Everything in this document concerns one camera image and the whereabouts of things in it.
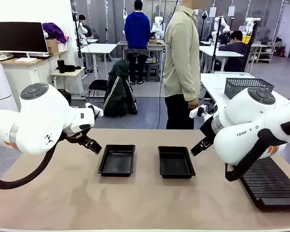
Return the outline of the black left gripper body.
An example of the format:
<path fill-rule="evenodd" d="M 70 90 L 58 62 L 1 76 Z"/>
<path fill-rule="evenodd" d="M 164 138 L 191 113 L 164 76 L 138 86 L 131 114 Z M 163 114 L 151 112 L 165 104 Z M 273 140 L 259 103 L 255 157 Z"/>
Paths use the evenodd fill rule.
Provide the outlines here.
<path fill-rule="evenodd" d="M 93 140 L 87 136 L 87 133 L 90 131 L 90 125 L 81 125 L 79 126 L 79 132 L 72 132 L 70 129 L 66 129 L 62 132 L 63 139 L 67 140 L 69 143 L 79 145 L 93 145 Z"/>

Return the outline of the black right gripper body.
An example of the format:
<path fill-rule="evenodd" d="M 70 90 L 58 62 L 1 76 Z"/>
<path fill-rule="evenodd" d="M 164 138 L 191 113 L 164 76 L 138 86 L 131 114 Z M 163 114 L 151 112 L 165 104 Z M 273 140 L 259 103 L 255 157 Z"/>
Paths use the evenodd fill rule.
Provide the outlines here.
<path fill-rule="evenodd" d="M 208 113 L 203 113 L 202 117 L 204 119 L 203 125 L 200 127 L 201 132 L 205 135 L 206 141 L 212 143 L 216 136 L 214 129 L 212 128 L 213 115 Z"/>

